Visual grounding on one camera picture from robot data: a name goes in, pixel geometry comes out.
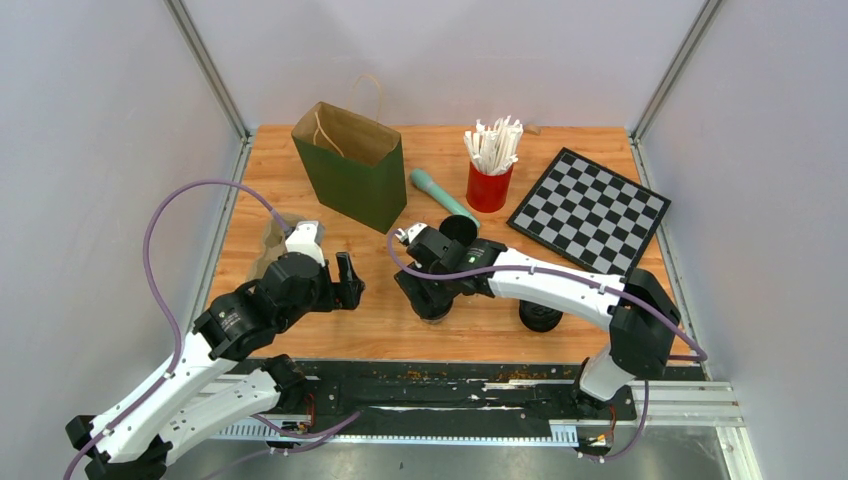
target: kraft paper bag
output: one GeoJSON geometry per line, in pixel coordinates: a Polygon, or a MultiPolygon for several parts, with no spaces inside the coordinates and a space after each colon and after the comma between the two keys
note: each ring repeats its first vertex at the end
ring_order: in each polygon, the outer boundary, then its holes
{"type": "Polygon", "coordinates": [[[318,102],[295,125],[292,139],[322,205],[388,233],[406,207],[399,132],[318,102]]]}

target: wooden tabletop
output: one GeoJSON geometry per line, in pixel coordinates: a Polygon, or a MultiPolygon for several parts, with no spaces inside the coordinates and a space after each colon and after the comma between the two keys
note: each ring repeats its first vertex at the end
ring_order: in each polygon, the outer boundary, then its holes
{"type": "MultiPolygon", "coordinates": [[[[468,178],[468,153],[462,141],[467,126],[395,127],[403,138],[407,175],[426,170],[463,205],[468,178]]],[[[544,128],[540,136],[525,134],[518,147],[506,206],[492,214],[474,212],[482,222],[480,236],[496,240],[547,262],[573,264],[506,225],[509,215],[562,147],[568,147],[639,181],[622,128],[544,128]]],[[[365,281],[362,303],[355,311],[312,313],[303,317],[273,345],[255,356],[287,353],[294,358],[386,360],[497,361],[579,363],[609,340],[607,333],[588,322],[566,316],[548,333],[534,333],[518,318],[518,301],[484,296],[457,297],[450,314],[438,325],[417,318],[394,281],[398,268],[386,251],[386,238],[318,203],[291,139],[290,126],[259,129],[247,164],[244,183],[262,194],[281,213],[320,220],[326,227],[324,255],[337,278],[336,252],[349,252],[357,274],[365,281]]],[[[449,213],[431,197],[407,184],[408,204],[395,223],[407,228],[415,222],[432,226],[449,213]]],[[[240,193],[218,262],[210,298],[231,292],[245,281],[261,252],[260,237],[268,212],[240,193]]],[[[409,258],[399,243],[401,258],[409,258]]],[[[668,277],[656,239],[639,266],[657,276],[669,291],[668,277]]],[[[688,348],[677,340],[673,353],[688,348]]]]}

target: chessboard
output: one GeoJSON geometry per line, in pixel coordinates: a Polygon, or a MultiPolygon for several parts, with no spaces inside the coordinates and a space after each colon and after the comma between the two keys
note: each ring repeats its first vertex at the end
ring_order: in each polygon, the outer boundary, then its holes
{"type": "Polygon", "coordinates": [[[627,277],[670,204],[563,148],[507,224],[589,271],[627,277]]]}

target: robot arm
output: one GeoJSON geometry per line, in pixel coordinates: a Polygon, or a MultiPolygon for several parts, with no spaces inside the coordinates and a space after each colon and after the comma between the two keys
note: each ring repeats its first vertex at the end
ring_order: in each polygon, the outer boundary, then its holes
{"type": "Polygon", "coordinates": [[[395,275],[413,310],[425,321],[441,319],[457,295],[482,294],[515,298],[579,316],[609,332],[610,343],[586,359],[577,375],[575,401],[584,411],[600,411],[635,377],[661,377],[674,334],[653,316],[607,292],[626,291],[648,302],[679,324],[679,312],[656,278],[636,270],[629,279],[569,269],[536,260],[506,245],[477,238],[476,228],[462,217],[449,217],[439,229],[418,223],[398,235],[414,259],[413,270],[430,274],[469,272],[482,267],[526,266],[529,271],[496,270],[451,280],[425,280],[403,270],[395,275]],[[600,284],[589,287],[574,279],[537,274],[547,268],[600,284]]]}
{"type": "Polygon", "coordinates": [[[302,375],[286,374],[292,370],[290,361],[277,360],[255,373],[259,392],[225,391],[185,408],[209,382],[256,349],[270,345],[306,313],[353,310],[359,305],[364,283],[347,253],[336,254],[340,281],[332,282],[320,247],[322,237],[323,227],[318,222],[300,222],[286,239],[287,253],[272,263],[261,279],[219,296],[195,319],[172,374],[166,373],[169,358],[106,412],[93,418],[78,416],[66,426],[71,443],[80,449],[91,439],[91,432],[101,431],[122,408],[164,378],[160,388],[87,452],[92,457],[86,467],[90,479],[160,478],[165,464],[226,426],[225,422],[268,410],[286,395],[286,389],[297,384],[295,380],[302,375]]]}
{"type": "Polygon", "coordinates": [[[288,355],[266,360],[262,367],[195,405],[180,410],[160,431],[172,445],[165,459],[171,466],[201,441],[250,415],[275,407],[287,409],[303,398],[306,377],[288,355]]]}

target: red cup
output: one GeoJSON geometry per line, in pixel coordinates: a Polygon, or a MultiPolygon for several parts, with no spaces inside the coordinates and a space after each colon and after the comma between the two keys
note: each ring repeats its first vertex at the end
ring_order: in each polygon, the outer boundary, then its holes
{"type": "Polygon", "coordinates": [[[468,205],[482,213],[500,210],[506,203],[513,167],[501,175],[486,175],[477,170],[474,162],[468,162],[468,191],[465,193],[468,205]]]}

